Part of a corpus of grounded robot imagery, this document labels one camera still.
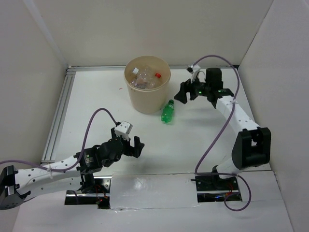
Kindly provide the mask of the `green plastic bottle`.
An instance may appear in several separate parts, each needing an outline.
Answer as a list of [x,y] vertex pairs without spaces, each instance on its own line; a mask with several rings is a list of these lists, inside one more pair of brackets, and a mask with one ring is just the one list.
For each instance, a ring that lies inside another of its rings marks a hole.
[[165,124],[170,124],[172,122],[174,115],[174,100],[169,100],[168,103],[163,107],[161,114],[161,121]]

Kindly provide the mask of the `long red label bottle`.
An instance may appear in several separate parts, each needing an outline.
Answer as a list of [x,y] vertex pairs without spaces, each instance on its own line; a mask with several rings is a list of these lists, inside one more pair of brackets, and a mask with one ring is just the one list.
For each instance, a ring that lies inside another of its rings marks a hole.
[[157,88],[161,85],[161,74],[155,73],[154,76],[151,77],[149,88]]

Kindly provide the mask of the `crushed clear bottle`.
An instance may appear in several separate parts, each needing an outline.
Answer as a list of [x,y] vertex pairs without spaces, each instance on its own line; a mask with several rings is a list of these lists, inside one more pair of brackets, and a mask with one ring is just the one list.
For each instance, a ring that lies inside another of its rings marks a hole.
[[150,89],[149,83],[151,80],[151,77],[154,76],[155,72],[152,68],[149,66],[143,66],[138,68],[139,73],[137,75],[134,75],[133,73],[133,79],[130,82],[130,84],[133,87],[139,88],[139,89]]

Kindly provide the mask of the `clear bottle white cap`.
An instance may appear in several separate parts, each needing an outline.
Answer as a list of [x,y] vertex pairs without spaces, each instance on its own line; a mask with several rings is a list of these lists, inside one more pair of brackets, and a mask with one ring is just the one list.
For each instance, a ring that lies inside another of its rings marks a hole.
[[138,68],[134,68],[134,69],[132,70],[132,73],[133,73],[134,75],[137,75],[137,74],[139,73],[139,69],[138,69]]

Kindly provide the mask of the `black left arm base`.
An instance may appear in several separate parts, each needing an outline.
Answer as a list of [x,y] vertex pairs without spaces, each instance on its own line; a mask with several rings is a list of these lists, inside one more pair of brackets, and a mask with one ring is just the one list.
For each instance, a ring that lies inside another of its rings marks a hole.
[[93,205],[110,209],[111,176],[85,175],[78,190],[67,190],[64,205]]

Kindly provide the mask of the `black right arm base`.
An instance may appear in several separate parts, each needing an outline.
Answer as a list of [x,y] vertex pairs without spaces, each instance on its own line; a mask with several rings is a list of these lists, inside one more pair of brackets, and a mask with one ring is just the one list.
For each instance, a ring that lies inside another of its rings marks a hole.
[[220,179],[219,176],[198,176],[192,182],[196,185],[197,201],[199,203],[242,201],[239,185],[235,177]]

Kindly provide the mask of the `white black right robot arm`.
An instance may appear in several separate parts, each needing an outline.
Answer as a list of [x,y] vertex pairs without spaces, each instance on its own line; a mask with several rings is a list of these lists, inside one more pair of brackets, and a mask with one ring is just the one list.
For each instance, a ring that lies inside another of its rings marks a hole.
[[186,104],[198,96],[204,96],[226,119],[236,134],[236,140],[231,157],[213,167],[211,185],[215,189],[222,189],[227,185],[227,179],[241,173],[243,170],[269,163],[271,132],[269,128],[260,127],[242,109],[236,101],[236,94],[224,88],[222,71],[219,68],[208,68],[205,81],[198,78],[198,65],[188,67],[191,78],[181,83],[175,100]]

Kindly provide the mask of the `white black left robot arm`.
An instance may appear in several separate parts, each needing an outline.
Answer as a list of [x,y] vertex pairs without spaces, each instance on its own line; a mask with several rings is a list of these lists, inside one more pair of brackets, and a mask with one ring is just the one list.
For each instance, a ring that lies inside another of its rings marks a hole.
[[39,168],[5,167],[0,174],[0,208],[8,210],[37,196],[62,190],[89,193],[95,188],[94,173],[110,167],[122,155],[138,158],[144,148],[138,136],[131,146],[127,134],[112,129],[112,137],[74,156]]

